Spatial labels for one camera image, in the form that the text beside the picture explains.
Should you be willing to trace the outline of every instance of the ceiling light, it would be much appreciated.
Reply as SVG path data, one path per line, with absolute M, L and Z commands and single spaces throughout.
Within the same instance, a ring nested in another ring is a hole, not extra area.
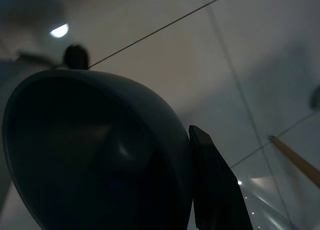
M 50 35 L 54 38 L 61 38 L 63 37 L 64 35 L 67 34 L 69 30 L 69 26 L 68 24 L 64 24 L 62 26 L 59 26 L 57 27 L 56 29 L 53 29 L 51 32 L 50 32 Z

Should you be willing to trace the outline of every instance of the wooden pole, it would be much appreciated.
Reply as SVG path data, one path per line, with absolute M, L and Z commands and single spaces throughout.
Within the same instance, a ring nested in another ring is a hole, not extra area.
M 320 171 L 318 169 L 296 154 L 277 137 L 271 136 L 270 141 L 320 189 Z

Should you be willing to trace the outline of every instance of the dark gray dome object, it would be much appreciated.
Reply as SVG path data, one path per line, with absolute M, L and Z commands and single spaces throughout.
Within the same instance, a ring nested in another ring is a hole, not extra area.
M 23 81 L 3 118 L 6 161 L 46 230 L 183 230 L 192 153 L 170 106 L 114 74 L 48 70 Z

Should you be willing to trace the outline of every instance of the glossy floor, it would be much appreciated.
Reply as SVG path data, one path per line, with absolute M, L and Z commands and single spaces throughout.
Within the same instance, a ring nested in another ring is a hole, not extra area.
M 254 229 L 319 230 L 319 189 L 268 144 L 279 136 L 320 169 L 320 116 L 309 108 L 320 85 L 318 1 L 0 0 L 0 54 L 58 62 L 83 44 L 91 70 L 146 85 L 185 127 L 211 135 Z M 52 37 L 63 24 L 66 35 Z M 11 186 L 0 230 L 22 229 L 39 227 Z

